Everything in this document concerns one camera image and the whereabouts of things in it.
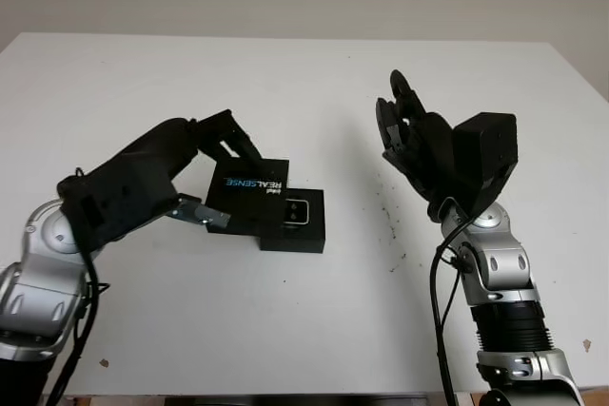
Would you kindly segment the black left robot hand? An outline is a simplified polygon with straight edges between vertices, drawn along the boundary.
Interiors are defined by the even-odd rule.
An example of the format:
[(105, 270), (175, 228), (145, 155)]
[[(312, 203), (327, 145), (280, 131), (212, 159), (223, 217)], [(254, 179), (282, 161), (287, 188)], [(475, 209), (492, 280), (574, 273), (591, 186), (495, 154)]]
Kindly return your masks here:
[(153, 222), (178, 206), (173, 179), (202, 153), (220, 163), (232, 149), (249, 165), (263, 158), (229, 109), (203, 120), (172, 118), (155, 126), (90, 173), (104, 221), (121, 232)]

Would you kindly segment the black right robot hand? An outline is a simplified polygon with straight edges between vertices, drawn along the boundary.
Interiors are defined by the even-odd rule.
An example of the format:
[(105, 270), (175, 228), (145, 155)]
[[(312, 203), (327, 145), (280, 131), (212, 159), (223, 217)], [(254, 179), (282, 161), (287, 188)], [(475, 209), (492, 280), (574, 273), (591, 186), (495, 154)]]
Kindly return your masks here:
[(392, 101), (378, 98), (375, 114), (383, 157), (427, 202), (432, 222), (448, 211), (471, 220), (476, 216), (455, 168), (453, 129), (440, 114), (427, 111), (417, 92), (397, 69), (390, 73)]

